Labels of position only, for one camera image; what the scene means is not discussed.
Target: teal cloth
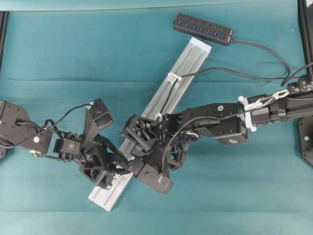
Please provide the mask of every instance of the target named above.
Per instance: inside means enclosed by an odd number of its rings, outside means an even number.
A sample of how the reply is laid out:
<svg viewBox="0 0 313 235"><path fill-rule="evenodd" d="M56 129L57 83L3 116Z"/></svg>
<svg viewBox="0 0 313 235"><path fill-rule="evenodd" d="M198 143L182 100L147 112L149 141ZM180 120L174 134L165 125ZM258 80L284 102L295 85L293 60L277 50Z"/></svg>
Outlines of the teal cloth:
<svg viewBox="0 0 313 235"><path fill-rule="evenodd" d="M271 47L293 71L305 64L294 0L11 12L0 98L26 108L42 124L100 97L115 120L101 133L120 146L125 121L142 113L190 40L172 29L178 12L231 27L234 39ZM261 49L206 43L212 51L203 68L285 74ZM195 78L176 111L270 94L279 85L211 71ZM81 133L84 118L84 109L74 111L60 129ZM166 196L133 179L106 212L87 199L93 184L78 165L17 148L0 162L0 234L312 234L313 170L300 156L296 120L259 128L241 145L224 147L202 137L171 178L175 184Z"/></svg>

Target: robotic arm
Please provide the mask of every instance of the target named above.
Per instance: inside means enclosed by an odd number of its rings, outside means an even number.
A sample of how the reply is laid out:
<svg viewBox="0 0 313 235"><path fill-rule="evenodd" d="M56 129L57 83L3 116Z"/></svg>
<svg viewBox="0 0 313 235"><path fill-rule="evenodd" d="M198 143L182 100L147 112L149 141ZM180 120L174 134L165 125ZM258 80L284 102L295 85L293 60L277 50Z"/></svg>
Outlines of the robotic arm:
<svg viewBox="0 0 313 235"><path fill-rule="evenodd" d="M101 99L69 110L56 123L48 119L42 127L30 120L26 109L0 101L0 159L7 149L20 146L37 157L75 161L87 178L104 189L111 188L114 178L132 172L148 187L167 194L173 186L170 172L183 167L190 144L200 136L215 137L223 145L244 143L248 141L248 129L255 132L278 120L304 117L299 128L300 136L305 135L300 139L302 156L313 165L313 146L308 142L311 135L313 138L312 91L313 77L304 75L297 83L272 95L240 96L236 103L208 104L165 114L157 120L133 115L121 132L135 143L130 161L100 135L113 123ZM84 106L87 109L83 134L78 136L57 128L69 112ZM59 136L53 149L57 157L47 155L53 133Z"/></svg>
<svg viewBox="0 0 313 235"><path fill-rule="evenodd" d="M75 107L67 114L84 106ZM97 99L86 105L86 108L84 132L78 136L59 130L57 123L51 119L46 120L44 126L40 127L30 121L26 109L0 101L0 159L5 156L7 149L21 146L30 149L37 157L63 162L75 161L80 166L79 170L95 185L109 189L113 178L129 173L123 168L117 168L117 165L127 168L128 161L109 139L100 135L101 130L113 123L112 116L102 100ZM53 133L59 136L53 149L53 152L58 154L57 157L47 155Z"/></svg>
<svg viewBox="0 0 313 235"><path fill-rule="evenodd" d="M312 116L312 81L312 76L304 75L272 95L240 96L237 103L208 104L165 114L160 120L134 115L121 132L135 143L128 170L156 192L167 194L173 186L170 172L183 167L190 144L200 136L233 145L248 141L248 129L255 132L276 121ZM303 156L310 162L307 154Z"/></svg>

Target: bolt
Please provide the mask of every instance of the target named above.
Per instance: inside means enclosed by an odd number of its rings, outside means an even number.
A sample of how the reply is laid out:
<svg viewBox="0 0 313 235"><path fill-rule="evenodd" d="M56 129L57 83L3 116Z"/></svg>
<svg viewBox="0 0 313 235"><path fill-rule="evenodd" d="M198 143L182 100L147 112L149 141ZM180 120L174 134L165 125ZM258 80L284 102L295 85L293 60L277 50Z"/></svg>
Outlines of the bolt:
<svg viewBox="0 0 313 235"><path fill-rule="evenodd" d="M34 142L35 142L35 143L38 143L39 141L40 141L39 137L38 137L38 136L35 136L35 137L34 137Z"/></svg>
<svg viewBox="0 0 313 235"><path fill-rule="evenodd" d="M217 110L218 110L218 111L223 111L223 110L224 110L224 106L223 106L223 105L220 105L219 107L217 107Z"/></svg>
<svg viewBox="0 0 313 235"><path fill-rule="evenodd" d="M230 142L230 143L238 143L238 141L233 140L233 139L228 140L228 142Z"/></svg>

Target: silver metal bar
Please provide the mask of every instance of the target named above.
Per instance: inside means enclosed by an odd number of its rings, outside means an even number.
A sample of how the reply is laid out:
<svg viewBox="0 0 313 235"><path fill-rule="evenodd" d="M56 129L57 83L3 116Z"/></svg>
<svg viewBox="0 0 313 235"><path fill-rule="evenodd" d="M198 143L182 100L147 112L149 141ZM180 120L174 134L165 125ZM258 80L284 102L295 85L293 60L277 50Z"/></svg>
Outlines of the silver metal bar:
<svg viewBox="0 0 313 235"><path fill-rule="evenodd" d="M199 71L210 51L211 47L209 45L199 41L196 38L191 38L170 72L178 76L182 76L184 74ZM172 95L164 108L164 114L172 113L181 97L187 90L188 86L192 82L193 78L194 76L185 77L176 83L175 87L173 88ZM156 119L156 114L160 112L171 87L172 82L167 75L160 88L143 112L143 117ZM131 151L133 147L134 143L130 140L125 140L120 147L121 152L129 160L132 158ZM133 174L127 174L114 179L110 190L105 190L101 187L95 187L89 195L88 199L98 204L105 210L111 211L132 176Z"/></svg>

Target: black cable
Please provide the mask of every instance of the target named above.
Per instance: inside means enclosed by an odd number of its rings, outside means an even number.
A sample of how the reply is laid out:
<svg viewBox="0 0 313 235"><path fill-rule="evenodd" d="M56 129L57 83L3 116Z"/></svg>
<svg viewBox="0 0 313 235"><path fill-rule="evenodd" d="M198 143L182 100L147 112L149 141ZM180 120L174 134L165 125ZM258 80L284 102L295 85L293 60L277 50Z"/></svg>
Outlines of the black cable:
<svg viewBox="0 0 313 235"><path fill-rule="evenodd" d="M48 127L47 129L44 129L43 131L40 131L40 132L36 133L35 135L32 135L31 137L29 137L29 138L23 140L23 141L20 142L20 143L17 143L17 144L14 144L14 145L10 145L10 146L5 146L5 145L0 144L0 147L2 147L2 148L7 148L7 149L18 147L19 145L25 143L26 141L29 141L30 139L34 138L35 136L41 135L41 134L43 134L43 133L45 133L45 132L51 130L51 129L54 128L57 124L59 124L70 112L72 112L72 111L75 110L75 109L84 107L84 106L92 106L92 105L90 105L90 104L82 104L82 105L76 106L76 107L74 107L74 108L71 108L71 109L68 110L55 124L53 124L52 126Z"/></svg>
<svg viewBox="0 0 313 235"><path fill-rule="evenodd" d="M250 79L254 79L257 81L280 81L280 80L284 80L286 77L277 77L277 78L263 78L263 77L256 77L256 76L252 76L243 72L239 72L239 71L235 71L235 70L231 70L231 69L227 69L227 68L223 68L223 67L210 67L198 72L194 72L194 73L189 73L189 74L185 74L183 76L181 76L182 78L184 77L190 77L190 76L195 76L195 75L199 75L201 73L204 72L208 72L210 70L223 70L226 72L230 72L230 73L234 73L236 75L242 76L242 77L246 77L246 78L250 78Z"/></svg>
<svg viewBox="0 0 313 235"><path fill-rule="evenodd" d="M243 44L243 45L248 45L248 46L253 46L253 47L259 47L259 48L262 48L264 50L267 50L269 53L274 55L277 59L279 59L284 64L284 66L286 67L287 72L288 72L286 77L288 77L290 75L290 67L289 67L288 63L279 54L277 54L275 51L273 51L271 48L266 47L266 46L261 45L261 44L258 44L258 43L244 42L244 41L239 41L239 40L231 40L231 41L233 43L238 43L238 44Z"/></svg>
<svg viewBox="0 0 313 235"><path fill-rule="evenodd" d="M296 72L294 72L290 77L286 77L282 83L280 84L280 86L284 86L287 82L290 81L290 79L292 79L292 77L294 77L295 75L297 75L298 73L300 73L302 70L306 69L307 67L313 65L313 62L312 63L309 63L301 68L299 68Z"/></svg>
<svg viewBox="0 0 313 235"><path fill-rule="evenodd" d="M176 83L177 83L178 81L179 81L179 80L176 79L175 82L172 84L172 87L171 87L171 89L170 89L170 92L168 93L167 98L166 98L166 100L165 100L165 102L164 102L164 104L163 104L163 106L162 106L162 108L161 108L161 111L160 111L161 114L163 113L163 111L164 111L164 109L165 109L165 106L167 105L167 103L168 103L168 101L169 101L169 99L170 99L170 97L171 97L171 94L172 94L172 92L173 92L174 86L176 85Z"/></svg>
<svg viewBox="0 0 313 235"><path fill-rule="evenodd" d="M238 41L238 40L232 40L232 42L239 43L239 44L244 44L244 45L249 45L249 46L254 46L254 47L259 47L259 48L262 48L264 50L267 50L268 52L273 54L277 59L279 59L283 63L283 65L286 67L287 75L285 77L278 77L278 78L262 78L262 77L249 75L249 74L246 74L246 73L243 73L243 72L239 72L239 71L223 68L223 67L210 67L210 68L198 71L198 72L185 74L185 75L183 75L181 77L194 76L194 75L198 75L198 74L201 74L201 73L204 73L204 72L208 72L210 70L222 70L222 71L226 71L226 72L231 72L231 73L234 73L236 75L239 75L239 76L242 76L242 77L246 77L246 78L250 78L250 79L254 79L254 80L257 80L257 81L279 81L279 80L284 80L287 77L289 77L291 71L290 71L290 67L289 67L288 63L279 54L277 54L275 51L273 51L269 47L266 47L266 46L263 46L263 45L257 44L257 43L244 42L244 41Z"/></svg>
<svg viewBox="0 0 313 235"><path fill-rule="evenodd" d="M51 125L54 125L54 124L55 124L55 122L54 122L52 119L47 119L47 120L45 121L45 123L44 123L43 128L47 128L49 122L51 123ZM53 129L56 131L57 135L58 135L61 139L63 139L63 136L62 136L62 134L61 134L61 131L59 131L58 127L57 127L57 126L54 126Z"/></svg>

